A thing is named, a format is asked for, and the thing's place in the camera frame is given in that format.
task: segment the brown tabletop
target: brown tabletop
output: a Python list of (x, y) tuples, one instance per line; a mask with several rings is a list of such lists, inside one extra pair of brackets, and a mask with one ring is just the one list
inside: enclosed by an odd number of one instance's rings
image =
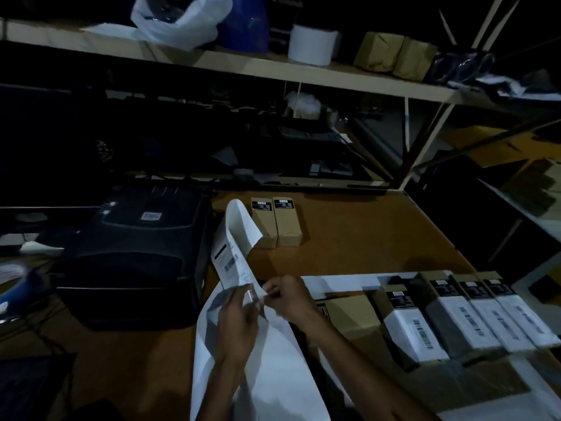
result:
[[(303, 232), (299, 247), (252, 250), (248, 261), (257, 279), (294, 275), (345, 275), (473, 268), (405, 194), (384, 196), (275, 192), (294, 199)], [(271, 192), (221, 192), (214, 209), (239, 198)], [(218, 283), (209, 267), (205, 296)], [(127, 420), (188, 419), (195, 328), (157, 332), (91, 332), (68, 310), (42, 332), (77, 352), (74, 408), (102, 397)], [(0, 342), (0, 357), (48, 354), (31, 332)], [(59, 396), (48, 419), (64, 414)]]

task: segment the barcode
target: barcode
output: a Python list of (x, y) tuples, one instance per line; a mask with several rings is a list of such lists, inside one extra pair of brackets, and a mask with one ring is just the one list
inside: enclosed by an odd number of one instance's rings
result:
[(429, 350), (434, 350), (434, 347), (427, 337), (425, 330), (421, 326), (421, 322), (418, 319), (413, 319), (413, 324), (415, 325), (415, 328), (417, 328), (417, 332), (421, 336), (423, 343), (425, 343), (426, 348), (428, 348)]
[(544, 333), (544, 332), (543, 332), (543, 329), (541, 329), (538, 325), (536, 325), (536, 323), (534, 322), (534, 320), (526, 314), (526, 312), (522, 309), (522, 307), (520, 307), (520, 306), (515, 306), (515, 309), (516, 309), (517, 311), (519, 311), (520, 313), (522, 313), (522, 316), (524, 316), (524, 318), (526, 318), (526, 320), (528, 321), (528, 323), (529, 323), (530, 325), (532, 325), (534, 328), (536, 328), (536, 331), (537, 331), (537, 332), (539, 332), (540, 334), (543, 334), (543, 333)]
[(232, 266), (236, 263), (237, 259), (238, 259), (237, 254), (234, 254), (234, 257), (232, 257), (230, 259), (230, 261), (228, 261), (228, 263), (226, 263), (226, 265), (224, 266), (224, 270), (226, 270), (226, 272), (228, 272), (228, 270), (230, 270), (232, 268)]
[(477, 325), (477, 322), (475, 322), (473, 320), (473, 318), (471, 317), (471, 314), (468, 313), (466, 308), (460, 306), (459, 311), (461, 311), (463, 313), (463, 315), (466, 317), (466, 319), (468, 320), (470, 325), (473, 327), (473, 329), (475, 329), (475, 332), (477, 332), (477, 335), (479, 335), (480, 337), (485, 337), (485, 334), (483, 333), (483, 331), (481, 331), (481, 329)]
[(503, 317), (501, 316), (501, 314), (498, 311), (491, 310), (491, 313), (493, 313), (495, 315), (495, 318), (501, 323), (502, 326), (504, 326), (504, 329), (507, 330), (507, 332), (510, 334), (510, 336), (513, 339), (516, 339), (516, 340), (520, 341), (520, 339), (515, 334), (515, 332), (512, 331), (512, 328), (510, 327), (510, 325), (503, 319)]

